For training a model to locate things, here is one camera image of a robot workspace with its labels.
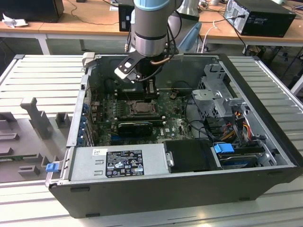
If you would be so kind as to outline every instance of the wooden desk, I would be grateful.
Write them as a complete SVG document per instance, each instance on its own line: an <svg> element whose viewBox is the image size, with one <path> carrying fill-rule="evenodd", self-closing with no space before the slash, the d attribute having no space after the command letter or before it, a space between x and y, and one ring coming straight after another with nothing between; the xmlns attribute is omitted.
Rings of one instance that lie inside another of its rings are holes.
<svg viewBox="0 0 303 227"><path fill-rule="evenodd" d="M96 24L113 24L118 22L118 12L109 11L109 5L102 0L88 0L86 3L77 3L76 0L63 0L64 14L58 23L30 22L27 27L9 28L0 24L1 37L21 37L38 39L43 54L50 54L47 46L47 39L78 39L83 40L125 40L127 33L119 32L119 24L114 25L95 25L87 24L81 20ZM288 5L298 4L288 1ZM221 9L224 5L212 9ZM217 12L203 11L200 14L200 21L220 20L223 17ZM233 27L227 22L218 22L219 29L212 29L207 36L207 43L216 44L242 44L236 35ZM207 30L212 27L212 23L203 23L200 35L205 36ZM295 19L288 29L284 38L242 36L247 45L268 45L268 46L303 46L303 19Z"/></svg>
<svg viewBox="0 0 303 227"><path fill-rule="evenodd" d="M117 11L109 11L110 5L102 0L89 0L86 3L78 3L76 0L63 0L64 13L58 23L44 23L40 33L46 34L77 34L77 35L127 35L125 32L119 32L119 17ZM95 24L113 24L114 25L95 25L83 23L81 20Z"/></svg>

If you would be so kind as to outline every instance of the floor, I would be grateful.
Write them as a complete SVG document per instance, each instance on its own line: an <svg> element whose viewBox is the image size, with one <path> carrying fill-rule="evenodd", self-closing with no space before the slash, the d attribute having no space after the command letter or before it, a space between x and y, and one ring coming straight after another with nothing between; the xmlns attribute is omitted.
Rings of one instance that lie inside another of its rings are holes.
<svg viewBox="0 0 303 227"><path fill-rule="evenodd" d="M83 54L80 49L79 40L67 39L52 39L47 40L50 50L53 54ZM124 41L96 41L85 40L87 51L96 53L122 53L124 52ZM209 52L225 53L229 56L243 56L242 45L227 45L227 44L209 44ZM266 47L264 61L272 52L271 47ZM270 65L270 69L281 77L287 66L299 52L300 47L286 47L278 53ZM283 53L287 53L288 60L285 60ZM15 54L42 54L39 43L36 39L25 38L2 38L0 40L0 75L5 70L6 66L11 62ZM287 71L282 81L288 85L292 77L301 69L303 61L296 59L291 68Z"/></svg>

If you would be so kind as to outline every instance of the warning label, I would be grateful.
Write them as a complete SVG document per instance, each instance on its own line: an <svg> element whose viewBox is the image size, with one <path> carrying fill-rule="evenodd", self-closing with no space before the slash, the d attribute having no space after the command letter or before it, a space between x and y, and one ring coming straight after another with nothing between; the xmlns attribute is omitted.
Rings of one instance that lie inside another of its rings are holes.
<svg viewBox="0 0 303 227"><path fill-rule="evenodd" d="M106 154L106 176L144 175L142 150L110 151Z"/></svg>

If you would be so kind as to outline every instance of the computer tower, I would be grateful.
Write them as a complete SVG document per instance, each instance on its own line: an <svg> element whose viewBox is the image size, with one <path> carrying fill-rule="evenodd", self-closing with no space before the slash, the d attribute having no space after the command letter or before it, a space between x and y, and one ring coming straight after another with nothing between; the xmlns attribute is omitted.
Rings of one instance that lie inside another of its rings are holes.
<svg viewBox="0 0 303 227"><path fill-rule="evenodd" d="M2 14L13 19L27 21L58 22L64 11L62 0L2 0L0 1L0 17Z"/></svg>
<svg viewBox="0 0 303 227"><path fill-rule="evenodd" d="M224 13L241 35L268 37L284 37L295 16L272 0L229 0Z"/></svg>

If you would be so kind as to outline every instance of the motherboard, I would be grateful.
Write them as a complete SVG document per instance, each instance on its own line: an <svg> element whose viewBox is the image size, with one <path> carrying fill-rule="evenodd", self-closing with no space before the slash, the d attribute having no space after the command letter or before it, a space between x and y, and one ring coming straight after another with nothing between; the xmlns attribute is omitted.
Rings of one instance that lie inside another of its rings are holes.
<svg viewBox="0 0 303 227"><path fill-rule="evenodd" d="M100 100L98 146L162 143L166 140L193 139L187 123L184 96L174 96L171 91L160 91L159 97L146 103L132 99L125 93L125 100L107 94Z"/></svg>

